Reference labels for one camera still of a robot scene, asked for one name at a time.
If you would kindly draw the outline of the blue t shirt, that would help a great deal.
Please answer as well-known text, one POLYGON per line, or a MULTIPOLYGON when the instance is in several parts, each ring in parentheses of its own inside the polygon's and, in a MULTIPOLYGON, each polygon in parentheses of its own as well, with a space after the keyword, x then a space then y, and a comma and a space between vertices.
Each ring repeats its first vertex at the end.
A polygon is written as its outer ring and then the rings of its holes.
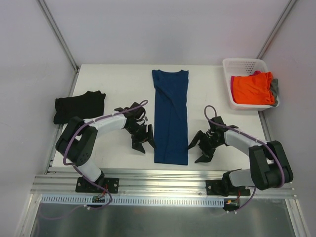
POLYGON ((155 88, 154 162, 188 165, 189 72, 152 71, 155 88))

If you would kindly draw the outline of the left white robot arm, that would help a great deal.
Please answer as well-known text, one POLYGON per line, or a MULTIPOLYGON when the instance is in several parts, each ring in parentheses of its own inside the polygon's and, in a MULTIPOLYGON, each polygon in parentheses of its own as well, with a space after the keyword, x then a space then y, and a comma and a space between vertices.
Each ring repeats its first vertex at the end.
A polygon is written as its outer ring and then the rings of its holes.
POLYGON ((104 173, 91 158, 97 138, 124 129, 131 136, 132 149, 145 154, 143 143, 156 147, 153 126, 146 124, 144 106, 147 103, 148 100, 134 102, 130 107, 114 109, 110 115, 90 119, 73 117, 69 120, 55 149, 63 156, 63 164, 72 166, 93 192, 100 191, 104 185, 104 173))

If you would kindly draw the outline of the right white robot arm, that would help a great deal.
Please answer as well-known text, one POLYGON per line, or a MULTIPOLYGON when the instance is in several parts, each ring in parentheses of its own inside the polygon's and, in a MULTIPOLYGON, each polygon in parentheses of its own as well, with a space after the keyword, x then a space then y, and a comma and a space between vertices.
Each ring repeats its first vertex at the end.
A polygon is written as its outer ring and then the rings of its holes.
POLYGON ((256 139, 240 131, 235 125, 227 126, 221 116, 213 117, 208 123, 208 131, 199 130, 188 145, 189 149, 199 146, 201 150, 201 156, 196 162, 211 162, 216 149, 227 146, 247 155, 250 166, 249 169, 225 172, 221 180, 208 184, 212 193, 227 197, 246 186, 263 191, 281 188, 293 181, 294 175, 281 142, 256 139))

